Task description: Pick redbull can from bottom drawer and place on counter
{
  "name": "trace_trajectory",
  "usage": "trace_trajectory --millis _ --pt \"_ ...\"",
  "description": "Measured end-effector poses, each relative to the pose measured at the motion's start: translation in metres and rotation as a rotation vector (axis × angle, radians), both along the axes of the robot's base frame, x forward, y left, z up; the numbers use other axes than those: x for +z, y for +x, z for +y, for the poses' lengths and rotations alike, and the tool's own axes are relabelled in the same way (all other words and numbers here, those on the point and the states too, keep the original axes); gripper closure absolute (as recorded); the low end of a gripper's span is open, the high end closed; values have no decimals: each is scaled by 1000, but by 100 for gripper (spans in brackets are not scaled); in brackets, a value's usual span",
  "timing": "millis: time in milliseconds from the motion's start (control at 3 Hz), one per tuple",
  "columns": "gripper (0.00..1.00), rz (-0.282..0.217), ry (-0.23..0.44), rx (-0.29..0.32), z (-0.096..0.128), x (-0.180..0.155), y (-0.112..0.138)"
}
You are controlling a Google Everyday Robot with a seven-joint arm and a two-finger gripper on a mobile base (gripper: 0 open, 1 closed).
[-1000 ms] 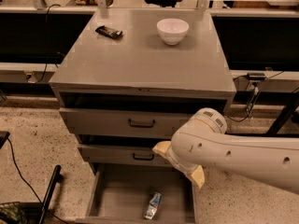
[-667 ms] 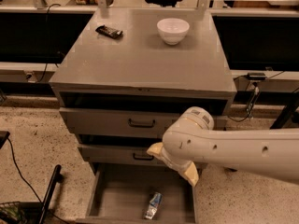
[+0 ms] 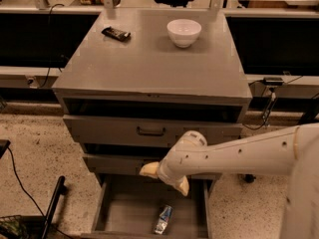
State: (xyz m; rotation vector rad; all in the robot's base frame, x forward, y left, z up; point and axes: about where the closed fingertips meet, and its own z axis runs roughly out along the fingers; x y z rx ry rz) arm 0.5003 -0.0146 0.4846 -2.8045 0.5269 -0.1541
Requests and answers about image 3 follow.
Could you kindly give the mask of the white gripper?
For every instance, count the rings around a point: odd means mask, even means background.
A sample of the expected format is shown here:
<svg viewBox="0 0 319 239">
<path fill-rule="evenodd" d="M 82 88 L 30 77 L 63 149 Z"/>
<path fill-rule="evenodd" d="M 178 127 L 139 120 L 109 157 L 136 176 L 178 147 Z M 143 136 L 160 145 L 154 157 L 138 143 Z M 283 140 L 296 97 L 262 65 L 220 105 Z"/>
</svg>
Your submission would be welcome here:
<svg viewBox="0 0 319 239">
<path fill-rule="evenodd" d="M 163 159 L 160 163 L 151 162 L 145 164 L 140 170 L 141 176 L 147 176 L 154 179 L 160 179 L 164 183 L 176 186 L 176 190 L 183 196 L 187 196 L 189 192 L 188 180 L 184 175 L 174 173 L 171 168 L 168 167 L 167 161 Z"/>
</svg>

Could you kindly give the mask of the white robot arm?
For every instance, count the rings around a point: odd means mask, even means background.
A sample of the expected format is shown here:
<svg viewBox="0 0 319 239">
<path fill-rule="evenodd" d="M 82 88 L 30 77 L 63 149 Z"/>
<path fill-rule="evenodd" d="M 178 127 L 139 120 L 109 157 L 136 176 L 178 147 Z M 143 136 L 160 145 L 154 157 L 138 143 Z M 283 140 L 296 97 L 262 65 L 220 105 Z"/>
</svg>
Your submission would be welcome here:
<svg viewBox="0 0 319 239">
<path fill-rule="evenodd" d="M 141 168 L 188 195 L 190 175 L 287 175 L 289 186 L 280 239 L 319 239 L 319 124 L 309 123 L 209 145 L 189 130 L 166 156 Z"/>
</svg>

